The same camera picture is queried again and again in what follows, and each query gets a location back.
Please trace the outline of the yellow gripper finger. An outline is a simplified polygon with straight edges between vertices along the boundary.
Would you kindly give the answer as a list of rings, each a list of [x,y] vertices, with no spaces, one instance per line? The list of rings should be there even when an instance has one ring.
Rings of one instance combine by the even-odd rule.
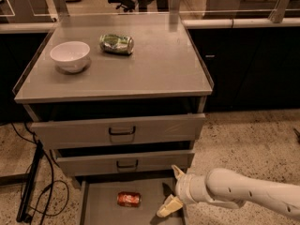
[[[185,175],[185,173],[180,168],[178,168],[176,165],[172,165],[172,170],[174,173],[174,177],[177,180],[181,179]]]
[[[183,207],[183,203],[177,196],[170,195],[165,202],[157,210],[157,216],[159,218],[165,218],[168,215],[180,210]]]

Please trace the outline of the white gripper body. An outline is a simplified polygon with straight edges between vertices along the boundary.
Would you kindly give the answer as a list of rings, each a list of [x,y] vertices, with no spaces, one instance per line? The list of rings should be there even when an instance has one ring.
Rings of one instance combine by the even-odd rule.
[[[177,178],[176,196],[184,204],[206,203],[209,195],[203,175],[183,174]]]

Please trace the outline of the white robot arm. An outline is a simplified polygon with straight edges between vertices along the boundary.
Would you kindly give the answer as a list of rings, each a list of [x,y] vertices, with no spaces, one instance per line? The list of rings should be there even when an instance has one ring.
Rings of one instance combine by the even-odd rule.
[[[288,218],[300,219],[299,186],[253,179],[223,168],[213,169],[206,175],[187,174],[176,165],[172,165],[172,169],[175,190],[157,210],[160,218],[188,204],[207,203],[239,209],[251,202]]]

